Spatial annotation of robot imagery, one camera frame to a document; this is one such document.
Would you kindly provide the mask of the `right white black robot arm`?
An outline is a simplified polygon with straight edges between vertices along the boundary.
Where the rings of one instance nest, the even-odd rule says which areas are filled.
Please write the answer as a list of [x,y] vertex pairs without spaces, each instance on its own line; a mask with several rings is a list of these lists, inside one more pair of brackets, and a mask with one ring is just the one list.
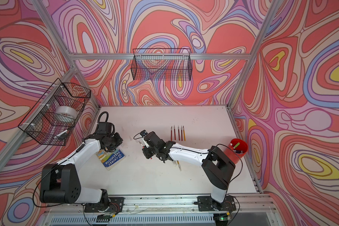
[[145,130],[139,134],[142,152],[147,159],[155,156],[162,162],[182,161],[200,166],[213,185],[209,206],[221,210],[235,170],[234,162],[221,149],[217,146],[212,146],[210,149],[196,149],[174,141],[164,142],[155,132],[147,133]]

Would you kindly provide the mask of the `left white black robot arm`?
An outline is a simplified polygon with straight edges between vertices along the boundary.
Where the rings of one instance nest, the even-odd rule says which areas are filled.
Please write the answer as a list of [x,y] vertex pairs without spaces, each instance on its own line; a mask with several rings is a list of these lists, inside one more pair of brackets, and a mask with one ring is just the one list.
[[94,204],[99,211],[110,206],[106,189],[94,189],[81,185],[78,172],[91,156],[100,150],[114,151],[123,139],[113,135],[92,134],[63,160],[48,164],[42,169],[40,202],[54,204]]

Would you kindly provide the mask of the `blue treehouse paperback book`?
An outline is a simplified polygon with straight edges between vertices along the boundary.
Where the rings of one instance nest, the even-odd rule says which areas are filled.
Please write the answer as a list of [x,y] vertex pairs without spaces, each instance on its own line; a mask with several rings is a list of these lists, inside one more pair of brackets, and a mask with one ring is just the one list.
[[106,170],[111,170],[115,165],[117,165],[122,159],[126,157],[125,154],[119,149],[116,149],[114,152],[99,150],[96,152],[96,156],[101,161]]

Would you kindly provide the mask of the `small object in left basket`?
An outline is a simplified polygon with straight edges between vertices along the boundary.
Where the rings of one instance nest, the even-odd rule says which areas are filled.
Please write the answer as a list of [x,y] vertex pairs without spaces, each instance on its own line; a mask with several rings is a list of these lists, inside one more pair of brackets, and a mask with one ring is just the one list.
[[67,136],[68,136],[68,130],[65,130],[65,131],[57,134],[54,138],[62,141],[62,140],[65,140],[67,138]]

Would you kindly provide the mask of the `red plastic cup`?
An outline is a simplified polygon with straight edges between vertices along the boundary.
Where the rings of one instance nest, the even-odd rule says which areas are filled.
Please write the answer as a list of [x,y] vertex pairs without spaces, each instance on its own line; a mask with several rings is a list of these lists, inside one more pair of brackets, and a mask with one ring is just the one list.
[[228,148],[224,150],[225,155],[234,163],[237,164],[240,159],[248,152],[248,144],[238,138],[231,140]]

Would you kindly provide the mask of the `grey duct tape roll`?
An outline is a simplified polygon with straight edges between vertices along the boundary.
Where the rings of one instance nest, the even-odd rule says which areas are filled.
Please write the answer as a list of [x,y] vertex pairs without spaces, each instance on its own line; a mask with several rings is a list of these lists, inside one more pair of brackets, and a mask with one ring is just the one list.
[[59,106],[55,111],[54,118],[62,123],[72,123],[76,120],[78,112],[68,106]]

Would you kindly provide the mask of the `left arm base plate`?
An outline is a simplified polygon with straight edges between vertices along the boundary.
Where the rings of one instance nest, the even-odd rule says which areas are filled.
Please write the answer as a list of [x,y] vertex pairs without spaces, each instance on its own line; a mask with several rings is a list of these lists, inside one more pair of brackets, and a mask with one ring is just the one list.
[[89,203],[84,207],[85,213],[115,213],[122,212],[124,197],[109,197],[108,201]]

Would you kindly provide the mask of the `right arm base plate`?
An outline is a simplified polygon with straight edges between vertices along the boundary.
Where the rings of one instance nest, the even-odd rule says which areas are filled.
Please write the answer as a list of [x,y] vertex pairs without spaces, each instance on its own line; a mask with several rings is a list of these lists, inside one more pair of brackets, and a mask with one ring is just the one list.
[[236,210],[236,205],[233,196],[225,196],[223,202],[217,202],[210,196],[198,196],[194,205],[198,206],[199,211],[227,211],[233,212]]

